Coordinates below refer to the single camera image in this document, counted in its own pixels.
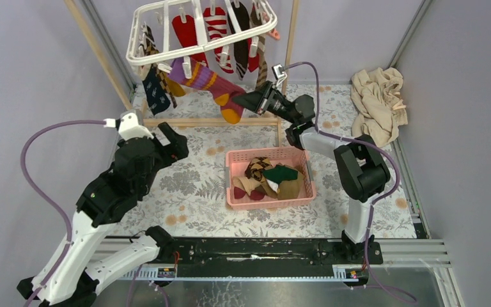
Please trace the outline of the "purple orange striped sock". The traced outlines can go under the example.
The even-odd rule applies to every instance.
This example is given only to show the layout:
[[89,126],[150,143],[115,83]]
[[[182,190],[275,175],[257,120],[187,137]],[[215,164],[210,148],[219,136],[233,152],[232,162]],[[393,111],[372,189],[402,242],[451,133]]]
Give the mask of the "purple orange striped sock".
[[183,58],[174,59],[169,78],[186,87],[210,92],[214,102],[220,107],[225,121],[237,124],[242,119],[244,108],[236,104],[233,99],[246,91],[194,59],[191,59],[191,77],[187,78],[183,64]]

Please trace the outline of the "brown argyle sock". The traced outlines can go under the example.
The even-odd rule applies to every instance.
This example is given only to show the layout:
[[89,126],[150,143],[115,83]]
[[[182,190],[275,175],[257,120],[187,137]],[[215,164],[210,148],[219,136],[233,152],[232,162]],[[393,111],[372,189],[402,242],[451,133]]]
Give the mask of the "brown argyle sock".
[[244,174],[250,182],[261,184],[267,181],[264,172],[273,168],[268,157],[255,157],[251,159]]

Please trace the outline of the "green sock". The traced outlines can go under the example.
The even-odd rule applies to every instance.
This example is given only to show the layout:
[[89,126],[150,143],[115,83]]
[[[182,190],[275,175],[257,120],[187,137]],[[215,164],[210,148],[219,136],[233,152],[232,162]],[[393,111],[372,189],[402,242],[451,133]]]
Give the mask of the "green sock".
[[303,174],[287,165],[278,164],[275,167],[265,170],[263,177],[268,183],[269,187],[274,192],[279,192],[279,186],[285,181],[302,180]]

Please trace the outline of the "beige purple striped sock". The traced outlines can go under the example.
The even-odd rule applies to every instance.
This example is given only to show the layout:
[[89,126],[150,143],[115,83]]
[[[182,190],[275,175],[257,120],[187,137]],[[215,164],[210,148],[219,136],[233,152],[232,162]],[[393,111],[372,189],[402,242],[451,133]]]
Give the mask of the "beige purple striped sock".
[[233,193],[236,199],[246,196],[252,201],[261,201],[266,197],[266,192],[261,182],[247,177],[233,177]]

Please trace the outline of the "tan plain sock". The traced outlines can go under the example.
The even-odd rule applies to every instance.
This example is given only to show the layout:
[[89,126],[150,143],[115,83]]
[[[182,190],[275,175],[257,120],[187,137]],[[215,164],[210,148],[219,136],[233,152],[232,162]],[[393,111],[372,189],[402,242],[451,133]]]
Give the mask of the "tan plain sock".
[[279,192],[276,193],[278,200],[292,200],[299,197],[300,189],[302,188],[304,176],[302,180],[285,181],[279,186]]

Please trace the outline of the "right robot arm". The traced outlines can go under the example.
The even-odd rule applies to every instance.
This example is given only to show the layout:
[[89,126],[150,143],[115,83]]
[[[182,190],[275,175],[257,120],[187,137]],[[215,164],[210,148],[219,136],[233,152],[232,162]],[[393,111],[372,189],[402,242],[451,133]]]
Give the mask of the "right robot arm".
[[290,145],[331,158],[337,165],[341,186],[353,203],[341,246],[344,260],[356,264],[366,256],[365,242],[371,238],[373,200],[384,192],[391,178],[382,150],[367,135],[356,139],[333,136],[316,127],[313,97],[288,100],[270,81],[259,90],[237,95],[233,102],[257,114],[268,111],[291,125],[286,130]]

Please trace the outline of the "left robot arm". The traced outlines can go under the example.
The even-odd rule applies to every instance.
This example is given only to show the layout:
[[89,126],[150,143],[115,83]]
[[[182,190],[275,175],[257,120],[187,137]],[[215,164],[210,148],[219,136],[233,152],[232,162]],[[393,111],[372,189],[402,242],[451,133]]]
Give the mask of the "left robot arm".
[[63,216],[66,233],[52,258],[36,276],[22,279],[17,290],[26,305],[91,306],[111,283],[146,262],[167,262],[172,236],[160,226],[122,250],[92,264],[91,258],[107,234],[149,192],[157,173],[189,155],[187,138],[167,123],[158,139],[140,123],[104,120],[118,130],[120,140],[110,167],[80,195],[73,216]]

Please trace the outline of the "wooden hanger stand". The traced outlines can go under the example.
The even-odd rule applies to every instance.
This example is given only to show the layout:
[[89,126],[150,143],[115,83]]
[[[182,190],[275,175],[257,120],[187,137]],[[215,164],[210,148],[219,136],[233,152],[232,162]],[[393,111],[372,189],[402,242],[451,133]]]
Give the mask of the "wooden hanger stand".
[[[92,1],[64,2],[126,110],[134,109],[130,101],[131,95],[134,94],[134,80],[117,53],[117,48],[109,36],[107,28],[104,26],[95,5]],[[292,2],[290,21],[288,23],[285,65],[289,65],[292,58],[299,5],[300,1]],[[222,118],[162,118],[144,120],[144,123],[148,127],[155,127],[162,122],[168,122],[173,127],[178,128],[230,126]],[[277,127],[277,145],[284,145],[283,143],[286,138],[284,136],[283,122],[273,115],[271,117],[245,118],[237,125],[275,126]]]

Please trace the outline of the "floral table mat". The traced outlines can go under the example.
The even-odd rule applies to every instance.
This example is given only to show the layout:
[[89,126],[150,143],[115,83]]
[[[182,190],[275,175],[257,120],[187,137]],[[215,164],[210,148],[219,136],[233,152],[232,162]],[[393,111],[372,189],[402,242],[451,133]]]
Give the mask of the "floral table mat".
[[[350,136],[357,116],[351,85],[320,86],[320,126]],[[186,89],[177,108],[156,118],[215,117],[218,106],[207,91]],[[298,207],[233,210],[226,203],[225,156],[230,150],[277,146],[276,126],[175,128],[188,139],[188,158],[161,171],[148,196],[128,212],[113,235],[133,235],[161,225],[174,236],[340,237],[348,223],[350,198],[339,182],[336,163],[309,153],[316,198]],[[405,191],[375,205],[371,232],[378,238],[416,238]]]

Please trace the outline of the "orange plastic clip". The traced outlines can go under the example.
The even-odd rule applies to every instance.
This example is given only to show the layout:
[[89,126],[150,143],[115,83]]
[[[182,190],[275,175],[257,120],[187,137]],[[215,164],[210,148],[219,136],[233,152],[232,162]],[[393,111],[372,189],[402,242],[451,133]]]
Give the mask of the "orange plastic clip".
[[271,38],[273,38],[274,40],[276,40],[276,41],[279,41],[279,40],[281,39],[281,36],[280,36],[280,34],[279,34],[279,31],[278,31],[276,28],[274,28],[274,29],[272,29],[271,31],[269,31],[269,32],[268,32],[268,35],[269,35]]

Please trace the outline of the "red white striped sock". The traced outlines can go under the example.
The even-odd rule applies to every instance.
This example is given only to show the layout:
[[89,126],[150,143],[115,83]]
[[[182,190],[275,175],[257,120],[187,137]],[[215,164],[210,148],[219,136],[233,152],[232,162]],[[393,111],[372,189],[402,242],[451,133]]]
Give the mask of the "red white striped sock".
[[[220,6],[210,6],[203,12],[203,18],[207,25],[208,37],[210,41],[224,38],[228,34],[227,14]],[[232,74],[234,69],[231,65],[231,57],[227,55],[222,59],[223,47],[214,49],[215,60],[223,72]]]

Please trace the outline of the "red hanging sock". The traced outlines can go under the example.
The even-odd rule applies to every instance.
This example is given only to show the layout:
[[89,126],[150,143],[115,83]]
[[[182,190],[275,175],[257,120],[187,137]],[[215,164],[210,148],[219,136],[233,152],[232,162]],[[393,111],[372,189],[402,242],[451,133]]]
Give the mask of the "red hanging sock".
[[197,45],[195,22],[191,15],[185,15],[185,21],[182,20],[181,15],[178,15],[173,18],[171,24],[183,48]]

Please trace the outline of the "dark argyle sock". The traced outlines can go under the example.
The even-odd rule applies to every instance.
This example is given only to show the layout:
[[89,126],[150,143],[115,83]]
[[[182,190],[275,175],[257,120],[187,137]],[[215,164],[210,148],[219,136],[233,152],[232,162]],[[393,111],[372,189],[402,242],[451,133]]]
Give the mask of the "dark argyle sock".
[[[144,25],[142,27],[142,34],[143,34],[143,50],[144,50],[144,55],[151,56],[151,55],[158,54],[159,51],[157,50],[157,48],[155,46],[155,40],[154,40],[154,37],[153,37],[152,29],[149,26]],[[166,90],[167,95],[168,95],[168,97],[171,100],[171,106],[173,108],[176,108],[177,107],[177,102],[176,102],[175,96],[172,94],[171,89],[169,87],[169,84],[167,82],[166,73],[164,71],[162,71],[158,67],[158,64],[157,63],[152,63],[151,64],[151,67],[153,67],[153,68],[156,69],[156,73],[159,75],[159,77],[161,79],[161,85]]]

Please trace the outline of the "beige crumpled cloth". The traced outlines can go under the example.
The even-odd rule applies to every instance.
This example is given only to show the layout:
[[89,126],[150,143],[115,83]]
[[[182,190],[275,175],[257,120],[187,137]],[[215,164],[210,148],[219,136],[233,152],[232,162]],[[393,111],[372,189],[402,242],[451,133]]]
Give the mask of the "beige crumpled cloth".
[[350,98],[358,110],[352,136],[366,134],[380,148],[389,145],[399,136],[399,127],[408,124],[402,74],[395,68],[361,70],[351,82]]

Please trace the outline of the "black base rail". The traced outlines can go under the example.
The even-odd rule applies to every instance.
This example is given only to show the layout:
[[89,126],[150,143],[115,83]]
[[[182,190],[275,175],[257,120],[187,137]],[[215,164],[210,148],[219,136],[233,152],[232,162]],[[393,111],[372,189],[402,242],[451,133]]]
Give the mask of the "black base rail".
[[333,266],[380,265],[380,244],[341,239],[177,237],[152,261],[180,278],[324,278]]

